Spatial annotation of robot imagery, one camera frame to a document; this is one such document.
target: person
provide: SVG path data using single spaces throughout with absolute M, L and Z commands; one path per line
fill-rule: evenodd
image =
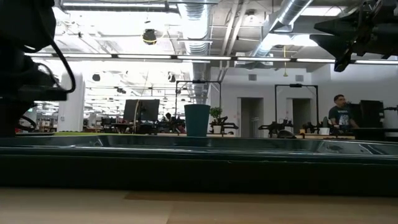
M 162 118 L 162 122 L 170 122 L 172 120 L 172 115 L 170 113 L 167 113 L 165 116 Z
M 343 128 L 359 128 L 355 123 L 348 106 L 346 105 L 346 99 L 344 95 L 339 94 L 334 97 L 336 106 L 329 110 L 329 119 L 332 125 L 339 125 Z

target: air vent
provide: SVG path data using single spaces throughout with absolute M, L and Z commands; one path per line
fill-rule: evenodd
M 249 81 L 257 81 L 257 75 L 256 74 L 249 74 Z
M 296 75 L 296 82 L 304 82 L 304 75 Z

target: metal tray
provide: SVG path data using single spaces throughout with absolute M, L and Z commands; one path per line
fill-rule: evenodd
M 393 143 L 46 136 L 0 139 L 0 186 L 398 196 Z

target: black monitor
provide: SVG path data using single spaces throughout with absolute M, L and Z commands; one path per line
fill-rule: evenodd
M 141 121 L 156 121 L 159 114 L 160 100 L 126 100 L 123 119 L 134 121 L 134 112 L 137 107 L 136 119 Z

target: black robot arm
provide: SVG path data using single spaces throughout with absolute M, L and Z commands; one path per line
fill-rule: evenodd
M 0 136 L 13 136 L 20 117 L 35 100 L 63 101 L 75 90 L 75 78 L 54 42 L 53 0 L 0 0 Z M 71 78 L 70 90 L 60 88 L 51 74 L 25 53 L 51 45 Z

